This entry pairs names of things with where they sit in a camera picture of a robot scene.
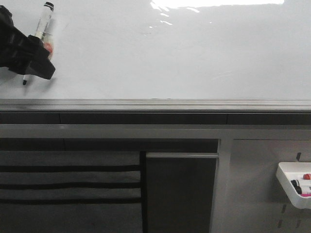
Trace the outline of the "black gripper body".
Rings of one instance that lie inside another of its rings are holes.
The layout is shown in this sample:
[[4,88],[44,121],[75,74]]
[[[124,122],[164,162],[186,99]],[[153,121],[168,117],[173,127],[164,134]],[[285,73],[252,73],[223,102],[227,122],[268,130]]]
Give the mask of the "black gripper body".
[[27,41],[13,23],[11,12],[0,6],[0,66],[6,67],[16,74],[29,75],[30,62],[26,47],[22,44]]

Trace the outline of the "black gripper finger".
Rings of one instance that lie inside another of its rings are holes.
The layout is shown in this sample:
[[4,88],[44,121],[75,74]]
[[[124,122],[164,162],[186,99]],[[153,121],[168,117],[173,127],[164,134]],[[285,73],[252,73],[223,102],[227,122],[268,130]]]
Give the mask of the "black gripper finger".
[[26,51],[24,75],[35,75],[50,80],[55,72],[55,67],[49,60],[50,52],[36,36],[23,36],[23,39],[23,48]]

